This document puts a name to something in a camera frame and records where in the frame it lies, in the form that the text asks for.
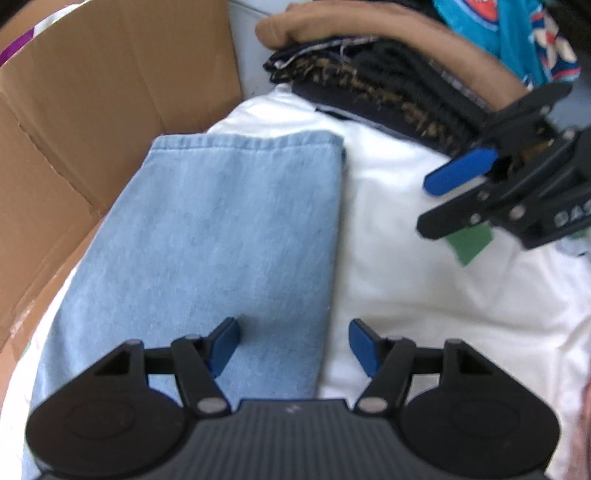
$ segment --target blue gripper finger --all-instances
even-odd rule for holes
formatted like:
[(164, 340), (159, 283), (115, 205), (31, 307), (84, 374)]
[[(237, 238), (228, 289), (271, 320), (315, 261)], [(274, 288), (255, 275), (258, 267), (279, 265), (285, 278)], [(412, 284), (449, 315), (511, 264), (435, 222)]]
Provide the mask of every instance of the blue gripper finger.
[(382, 366), (378, 358), (381, 340), (363, 321), (355, 319), (349, 324), (349, 346), (368, 377), (373, 377)]
[(498, 158), (494, 148), (477, 148), (432, 171), (425, 177), (424, 190), (435, 196), (444, 195), (467, 181), (487, 173)]
[(235, 318), (224, 320), (210, 335), (207, 340), (212, 341), (212, 350), (206, 361), (211, 375), (216, 378), (222, 372), (228, 360), (240, 343), (240, 325)]

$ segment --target purple fabric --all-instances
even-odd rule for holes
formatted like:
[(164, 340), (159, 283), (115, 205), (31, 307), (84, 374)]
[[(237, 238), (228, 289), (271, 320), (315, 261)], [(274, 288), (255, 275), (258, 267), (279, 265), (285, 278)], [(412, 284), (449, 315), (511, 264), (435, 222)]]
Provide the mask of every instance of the purple fabric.
[(8, 47), (6, 47), (4, 51), (0, 53), (0, 67), (4, 65), (10, 57), (12, 57), (16, 52), (23, 48), (32, 39), (33, 29), (30, 29), (28, 32), (18, 37), (14, 42), (12, 42)]

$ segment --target tan fabric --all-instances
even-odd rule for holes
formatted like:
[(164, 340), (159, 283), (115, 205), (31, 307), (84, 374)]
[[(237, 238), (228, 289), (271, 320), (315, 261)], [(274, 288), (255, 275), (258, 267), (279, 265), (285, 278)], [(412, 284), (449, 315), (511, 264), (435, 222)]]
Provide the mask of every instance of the tan fabric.
[(406, 43), (434, 59), (474, 90), (494, 110), (528, 93), (496, 58), (447, 27), (397, 4), (322, 0), (291, 4), (256, 26), (259, 41), (272, 50), (335, 35), (377, 35)]

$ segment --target cardboard box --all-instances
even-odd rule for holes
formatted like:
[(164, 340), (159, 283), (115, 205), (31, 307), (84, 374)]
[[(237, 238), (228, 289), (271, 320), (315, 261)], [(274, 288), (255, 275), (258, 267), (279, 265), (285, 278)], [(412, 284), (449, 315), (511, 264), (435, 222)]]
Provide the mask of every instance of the cardboard box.
[[(30, 4), (0, 45), (65, 3)], [(92, 0), (0, 68), (0, 399), (152, 140), (241, 99), (226, 0)]]

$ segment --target folded jeans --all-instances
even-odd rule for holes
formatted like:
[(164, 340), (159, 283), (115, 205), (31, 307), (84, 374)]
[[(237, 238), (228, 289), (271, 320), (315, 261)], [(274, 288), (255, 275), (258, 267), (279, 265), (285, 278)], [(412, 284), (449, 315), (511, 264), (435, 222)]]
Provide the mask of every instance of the folded jeans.
[[(126, 339), (166, 346), (228, 316), (242, 342), (218, 383), (234, 407), (245, 397), (313, 397), (342, 168), (342, 139), (325, 131), (157, 138), (78, 267), (32, 408)], [(176, 397), (172, 378), (150, 385)], [(29, 452), (23, 464), (33, 478)]]

